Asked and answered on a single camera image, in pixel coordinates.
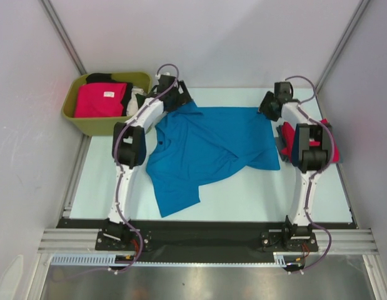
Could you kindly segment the blue polo shirt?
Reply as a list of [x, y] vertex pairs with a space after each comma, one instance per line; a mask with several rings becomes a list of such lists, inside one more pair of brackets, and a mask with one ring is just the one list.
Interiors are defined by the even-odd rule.
[[156, 125], [146, 172], [161, 217], [200, 202], [199, 187], [248, 166], [280, 169], [270, 120], [255, 107], [197, 107], [190, 102]]

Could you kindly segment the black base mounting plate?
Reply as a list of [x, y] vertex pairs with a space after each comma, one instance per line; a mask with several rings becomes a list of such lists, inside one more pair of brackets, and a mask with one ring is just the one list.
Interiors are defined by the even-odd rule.
[[[55, 229], [99, 229], [105, 220], [61, 219]], [[136, 230], [128, 245], [98, 242], [94, 252], [115, 254], [116, 264], [132, 261], [160, 264], [259, 264], [271, 263], [275, 255], [323, 254], [330, 250], [330, 229], [358, 229], [353, 223], [320, 223], [313, 228], [315, 242], [303, 245], [300, 251], [265, 248], [261, 237], [280, 232], [284, 222], [199, 222], [199, 221], [138, 221], [131, 222]]]

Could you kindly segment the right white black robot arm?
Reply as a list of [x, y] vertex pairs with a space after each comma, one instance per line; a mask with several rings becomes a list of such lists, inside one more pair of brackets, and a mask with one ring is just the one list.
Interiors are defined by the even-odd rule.
[[296, 170], [290, 213], [280, 232], [262, 235], [265, 248], [300, 251], [304, 244], [316, 241], [311, 217], [315, 190], [321, 174], [334, 161], [335, 143], [330, 124], [313, 119], [302, 108], [303, 103], [294, 98], [289, 81], [280, 81], [274, 84], [273, 92], [266, 93], [258, 109], [271, 121], [284, 121], [278, 132], [285, 148], [279, 153]]

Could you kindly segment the dark green shirt in bin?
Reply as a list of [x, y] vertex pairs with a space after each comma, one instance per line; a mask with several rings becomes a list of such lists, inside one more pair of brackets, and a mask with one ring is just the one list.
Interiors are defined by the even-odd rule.
[[144, 102], [147, 98], [147, 95], [135, 94], [135, 98], [136, 98], [136, 103], [137, 103], [138, 109], [140, 109], [144, 105]]

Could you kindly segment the white shirt in bin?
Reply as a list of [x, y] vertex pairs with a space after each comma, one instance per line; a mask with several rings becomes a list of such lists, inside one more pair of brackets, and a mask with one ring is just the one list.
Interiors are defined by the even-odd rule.
[[138, 88], [138, 87], [133, 87], [132, 88], [131, 99], [129, 100], [127, 108], [126, 108], [126, 115], [128, 117], [133, 116], [138, 111], [138, 106], [137, 106], [137, 103], [136, 103], [135, 94], [144, 94], [144, 95], [146, 95], [146, 92], [143, 89]]

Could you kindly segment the pink shirt in bin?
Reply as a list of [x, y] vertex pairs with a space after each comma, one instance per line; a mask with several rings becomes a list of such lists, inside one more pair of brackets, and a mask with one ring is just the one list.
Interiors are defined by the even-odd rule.
[[95, 82], [78, 90], [75, 118], [111, 118], [123, 113], [127, 83]]

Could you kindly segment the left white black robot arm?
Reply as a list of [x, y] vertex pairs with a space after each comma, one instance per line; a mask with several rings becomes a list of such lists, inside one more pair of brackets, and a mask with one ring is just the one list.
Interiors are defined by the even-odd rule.
[[136, 175], [146, 159], [146, 133], [164, 113], [170, 113], [192, 101], [184, 81], [169, 74], [158, 75], [158, 84], [146, 96], [136, 114], [114, 126], [112, 155], [116, 164], [116, 188], [99, 243], [110, 242], [126, 249], [133, 234], [128, 204]]

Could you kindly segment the black shirt in bin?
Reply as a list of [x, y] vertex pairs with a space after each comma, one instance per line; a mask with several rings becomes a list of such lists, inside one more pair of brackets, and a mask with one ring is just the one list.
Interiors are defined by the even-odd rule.
[[125, 92], [121, 98], [121, 104], [126, 108], [128, 106], [128, 103], [131, 100], [132, 95], [132, 88], [134, 87], [134, 84], [129, 81], [117, 81], [112, 78], [112, 74], [108, 73], [92, 73], [86, 77], [86, 83], [92, 84], [92, 83], [125, 83], [126, 89]]

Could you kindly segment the aluminium frame rail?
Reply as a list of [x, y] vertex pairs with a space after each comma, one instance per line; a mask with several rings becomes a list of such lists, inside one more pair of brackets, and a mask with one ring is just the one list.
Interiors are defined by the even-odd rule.
[[[99, 229], [46, 229], [39, 244], [41, 252], [92, 253]], [[369, 229], [330, 229], [330, 254], [376, 255], [378, 248]]]

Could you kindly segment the olive green plastic bin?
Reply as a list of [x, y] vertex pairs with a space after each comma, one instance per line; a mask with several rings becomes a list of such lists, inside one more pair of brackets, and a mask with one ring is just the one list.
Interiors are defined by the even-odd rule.
[[[132, 82], [134, 87], [143, 89], [146, 94], [150, 91], [152, 86], [151, 76], [145, 72], [116, 72], [108, 74], [112, 74], [112, 78], [117, 81]], [[120, 117], [74, 117], [78, 90], [82, 85], [87, 84], [86, 77], [88, 75], [90, 74], [85, 74], [72, 83], [62, 107], [62, 115], [87, 136], [111, 136], [113, 135], [114, 125], [116, 123], [123, 123], [130, 118], [126, 115], [127, 107], [124, 107]]]

